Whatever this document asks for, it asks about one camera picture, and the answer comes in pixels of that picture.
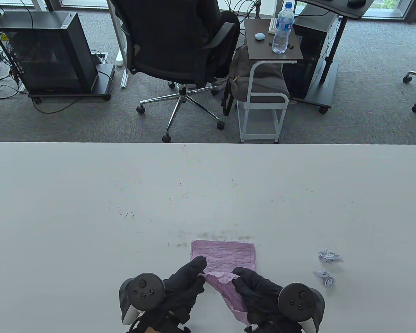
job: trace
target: paper scrap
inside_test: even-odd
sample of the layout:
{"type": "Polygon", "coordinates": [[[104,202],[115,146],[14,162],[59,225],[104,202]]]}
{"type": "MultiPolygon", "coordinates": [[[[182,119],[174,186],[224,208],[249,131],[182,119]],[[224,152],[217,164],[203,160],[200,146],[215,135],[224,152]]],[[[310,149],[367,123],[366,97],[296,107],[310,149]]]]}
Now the paper scrap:
{"type": "Polygon", "coordinates": [[[325,251],[319,251],[319,260],[321,262],[326,262],[327,264],[344,261],[340,255],[338,255],[337,253],[328,251],[328,249],[325,249],[325,251]]]}
{"type": "Polygon", "coordinates": [[[315,274],[315,276],[318,276],[319,278],[323,279],[323,282],[324,282],[326,288],[331,287],[336,282],[336,279],[334,277],[332,277],[330,275],[330,273],[328,273],[325,270],[322,270],[322,271],[319,271],[319,272],[313,272],[313,273],[315,274]]]}
{"type": "Polygon", "coordinates": [[[246,307],[236,292],[232,280],[238,276],[231,273],[236,267],[256,270],[256,249],[254,244],[237,241],[203,241],[191,243],[191,260],[203,255],[207,260],[205,279],[224,298],[234,317],[247,326],[246,307]]]}

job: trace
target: pink paper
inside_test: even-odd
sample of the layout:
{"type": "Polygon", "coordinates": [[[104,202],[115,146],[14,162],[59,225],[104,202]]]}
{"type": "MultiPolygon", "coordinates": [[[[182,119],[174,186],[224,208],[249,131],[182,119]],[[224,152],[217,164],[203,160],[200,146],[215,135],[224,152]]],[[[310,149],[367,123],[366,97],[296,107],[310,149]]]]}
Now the pink paper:
{"type": "Polygon", "coordinates": [[[207,259],[205,279],[224,298],[234,317],[247,326],[246,308],[236,292],[232,280],[238,276],[231,273],[236,267],[256,270],[256,249],[254,244],[237,241],[202,241],[191,243],[191,260],[203,255],[207,259]]]}

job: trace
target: black pants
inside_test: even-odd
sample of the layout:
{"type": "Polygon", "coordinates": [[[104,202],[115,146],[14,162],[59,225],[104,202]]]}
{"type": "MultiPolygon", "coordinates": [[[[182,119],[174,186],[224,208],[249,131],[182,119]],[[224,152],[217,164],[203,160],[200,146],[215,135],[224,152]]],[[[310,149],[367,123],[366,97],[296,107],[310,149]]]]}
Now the black pants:
{"type": "Polygon", "coordinates": [[[217,68],[215,77],[216,78],[224,78],[227,76],[230,72],[230,65],[233,60],[234,51],[237,45],[237,40],[239,39],[240,35],[240,22],[237,18],[236,14],[234,14],[232,11],[223,11],[221,12],[221,18],[218,23],[218,27],[215,31],[215,33],[219,32],[221,27],[224,25],[225,22],[234,23],[235,25],[235,31],[234,31],[234,37],[232,40],[231,45],[227,45],[225,48],[222,48],[221,50],[218,50],[219,52],[228,52],[227,61],[217,68]]]}

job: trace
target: chair backrest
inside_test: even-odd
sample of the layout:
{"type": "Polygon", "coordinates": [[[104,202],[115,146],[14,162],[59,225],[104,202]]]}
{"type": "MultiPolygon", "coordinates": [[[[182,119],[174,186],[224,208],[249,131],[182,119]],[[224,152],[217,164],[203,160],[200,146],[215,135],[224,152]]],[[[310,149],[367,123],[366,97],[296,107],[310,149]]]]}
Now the chair backrest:
{"type": "Polygon", "coordinates": [[[197,0],[111,0],[127,38],[127,65],[160,79],[193,83],[208,31],[197,0]]]}

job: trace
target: scuff mark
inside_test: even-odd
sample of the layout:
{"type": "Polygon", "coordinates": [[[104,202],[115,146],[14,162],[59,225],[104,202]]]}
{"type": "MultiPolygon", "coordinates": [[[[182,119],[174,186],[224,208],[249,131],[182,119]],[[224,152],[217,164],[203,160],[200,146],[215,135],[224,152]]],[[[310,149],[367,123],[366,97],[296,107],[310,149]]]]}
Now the scuff mark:
{"type": "Polygon", "coordinates": [[[314,193],[312,190],[308,190],[307,188],[304,188],[304,187],[300,187],[300,188],[303,188],[304,190],[306,190],[306,191],[308,191],[308,192],[311,192],[311,193],[314,193]]]}

